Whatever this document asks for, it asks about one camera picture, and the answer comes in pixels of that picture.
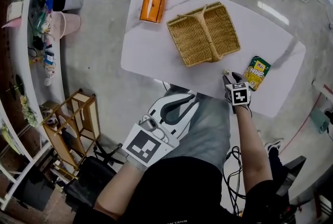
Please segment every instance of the forearm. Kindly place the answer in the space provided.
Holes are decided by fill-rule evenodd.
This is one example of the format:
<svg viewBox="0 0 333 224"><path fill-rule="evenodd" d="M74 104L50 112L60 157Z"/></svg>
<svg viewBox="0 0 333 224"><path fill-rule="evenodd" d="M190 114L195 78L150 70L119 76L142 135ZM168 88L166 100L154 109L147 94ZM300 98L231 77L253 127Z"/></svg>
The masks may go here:
<svg viewBox="0 0 333 224"><path fill-rule="evenodd" d="M95 209L115 220L125 212L144 171L126 162L99 194Z"/></svg>
<svg viewBox="0 0 333 224"><path fill-rule="evenodd" d="M235 110L240 136L245 192L247 193L259 182L273 178L268 156L252 121L251 113L240 106L236 106Z"/></svg>

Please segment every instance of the gray floor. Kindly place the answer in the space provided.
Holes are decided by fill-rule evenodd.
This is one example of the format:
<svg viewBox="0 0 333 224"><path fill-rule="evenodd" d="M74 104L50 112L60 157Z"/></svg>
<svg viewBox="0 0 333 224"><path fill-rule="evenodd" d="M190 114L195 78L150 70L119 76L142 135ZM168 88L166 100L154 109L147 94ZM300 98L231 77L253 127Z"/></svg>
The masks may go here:
<svg viewBox="0 0 333 224"><path fill-rule="evenodd" d="M100 129L114 142L123 142L133 123L152 103L164 94L162 83L124 71L120 67L122 41L131 0L84 0L80 10L82 25L78 32L67 35L63 45L63 78L67 95L79 88L97 96ZM329 30L325 7L316 1L307 4L291 0L231 0L263 15L294 35L306 46L306 55L280 112L274 119L254 114L264 142L284 138L285 145L309 114L318 92L311 86L314 78L333 87L333 36ZM263 2L286 17L285 24L258 7ZM232 143L237 144L238 129L234 116ZM300 154L308 160L295 182L291 197L312 184L333 164L333 142L327 134L319 135L312 123L301 132L281 155L286 162Z"/></svg>

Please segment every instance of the orange tissue box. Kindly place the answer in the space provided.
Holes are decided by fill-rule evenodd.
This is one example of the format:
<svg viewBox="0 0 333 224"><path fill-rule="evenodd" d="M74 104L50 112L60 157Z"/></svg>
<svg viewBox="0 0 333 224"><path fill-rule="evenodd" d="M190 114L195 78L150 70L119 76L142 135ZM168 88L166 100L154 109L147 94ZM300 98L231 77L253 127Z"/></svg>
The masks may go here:
<svg viewBox="0 0 333 224"><path fill-rule="evenodd" d="M166 0L144 0L140 14L141 21L160 23Z"/></svg>

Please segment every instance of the marble table top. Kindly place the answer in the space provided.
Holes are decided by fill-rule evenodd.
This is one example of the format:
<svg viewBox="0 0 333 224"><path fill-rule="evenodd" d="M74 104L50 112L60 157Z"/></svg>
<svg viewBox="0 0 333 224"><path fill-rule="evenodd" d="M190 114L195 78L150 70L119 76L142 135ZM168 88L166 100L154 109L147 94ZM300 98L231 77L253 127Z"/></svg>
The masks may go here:
<svg viewBox="0 0 333 224"><path fill-rule="evenodd" d="M241 50L219 62L186 67L171 38L166 22L205 4L220 1L234 23ZM244 74L251 59L259 56L271 68L257 91L251 110L274 117L299 72L305 46L284 29L243 6L228 0L166 0L161 23L139 21L143 0L131 0L123 42L124 70L224 99L223 71Z"/></svg>

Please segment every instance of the shoe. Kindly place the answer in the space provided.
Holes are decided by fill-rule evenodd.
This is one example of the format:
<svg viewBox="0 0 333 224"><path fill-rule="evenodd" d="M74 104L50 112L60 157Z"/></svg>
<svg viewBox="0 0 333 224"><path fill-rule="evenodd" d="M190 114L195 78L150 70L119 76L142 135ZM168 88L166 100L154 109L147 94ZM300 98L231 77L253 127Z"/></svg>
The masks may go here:
<svg viewBox="0 0 333 224"><path fill-rule="evenodd" d="M266 149L267 153L269 153L269 151L272 148L276 148L277 150L279 150L283 140L284 140L283 138L280 138L280 139L277 139L274 142L270 142L270 143L265 144L265 149Z"/></svg>

